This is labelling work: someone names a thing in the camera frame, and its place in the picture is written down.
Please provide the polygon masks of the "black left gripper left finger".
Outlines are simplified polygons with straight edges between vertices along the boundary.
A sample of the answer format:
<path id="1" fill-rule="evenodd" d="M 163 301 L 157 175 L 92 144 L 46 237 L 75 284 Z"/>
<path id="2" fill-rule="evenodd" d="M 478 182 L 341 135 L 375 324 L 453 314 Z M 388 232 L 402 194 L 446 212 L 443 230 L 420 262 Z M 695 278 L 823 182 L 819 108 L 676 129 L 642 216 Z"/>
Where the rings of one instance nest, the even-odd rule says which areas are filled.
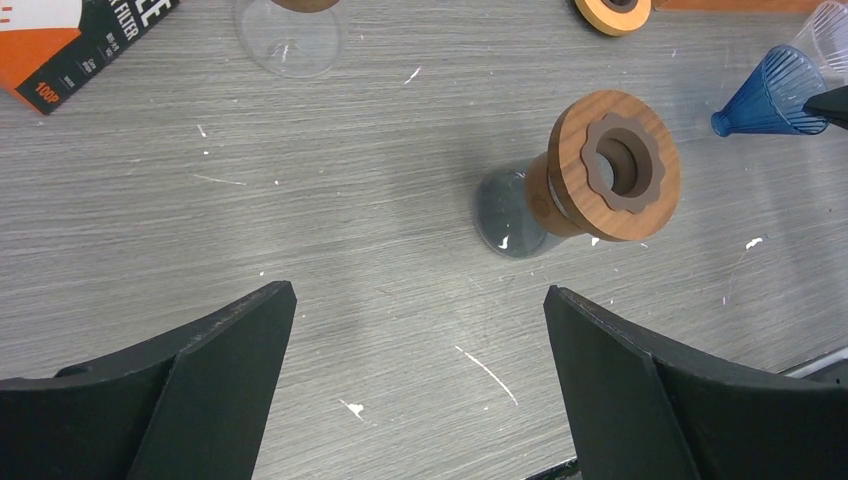
<path id="1" fill-rule="evenodd" d="M 5 479 L 248 479 L 297 299 L 271 282 L 49 378 L 1 383 Z"/>

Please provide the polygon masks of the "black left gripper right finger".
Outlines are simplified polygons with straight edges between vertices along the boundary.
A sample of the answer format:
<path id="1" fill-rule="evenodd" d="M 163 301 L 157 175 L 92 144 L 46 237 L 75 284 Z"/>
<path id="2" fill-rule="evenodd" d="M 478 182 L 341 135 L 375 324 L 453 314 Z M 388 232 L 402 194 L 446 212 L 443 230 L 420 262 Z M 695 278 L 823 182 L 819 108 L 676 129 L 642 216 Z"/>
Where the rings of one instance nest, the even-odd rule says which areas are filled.
<path id="1" fill-rule="evenodd" d="M 563 287 L 544 314 L 582 478 L 846 477 L 845 348 L 771 373 Z"/>

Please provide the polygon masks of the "blue glass dripper cone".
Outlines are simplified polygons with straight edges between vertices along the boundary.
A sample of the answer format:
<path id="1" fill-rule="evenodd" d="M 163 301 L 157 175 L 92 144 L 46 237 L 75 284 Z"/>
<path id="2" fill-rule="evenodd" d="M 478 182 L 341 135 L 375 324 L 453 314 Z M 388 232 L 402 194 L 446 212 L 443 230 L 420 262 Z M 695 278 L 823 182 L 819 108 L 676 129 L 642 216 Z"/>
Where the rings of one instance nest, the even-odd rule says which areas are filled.
<path id="1" fill-rule="evenodd" d="M 817 135 L 829 121 L 804 110 L 826 91 L 819 68 L 790 45 L 768 51 L 723 109 L 711 115 L 720 137 L 731 134 Z"/>

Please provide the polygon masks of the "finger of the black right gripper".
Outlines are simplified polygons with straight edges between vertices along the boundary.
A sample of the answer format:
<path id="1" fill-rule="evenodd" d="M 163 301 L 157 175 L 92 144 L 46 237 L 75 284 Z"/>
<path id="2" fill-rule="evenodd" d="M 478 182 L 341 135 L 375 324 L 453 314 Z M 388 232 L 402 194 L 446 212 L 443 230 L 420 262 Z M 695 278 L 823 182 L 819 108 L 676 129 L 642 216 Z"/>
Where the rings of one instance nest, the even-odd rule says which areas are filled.
<path id="1" fill-rule="evenodd" d="M 843 130 L 848 129 L 848 86 L 844 85 L 810 97 L 804 104 L 810 115 L 827 119 Z"/>

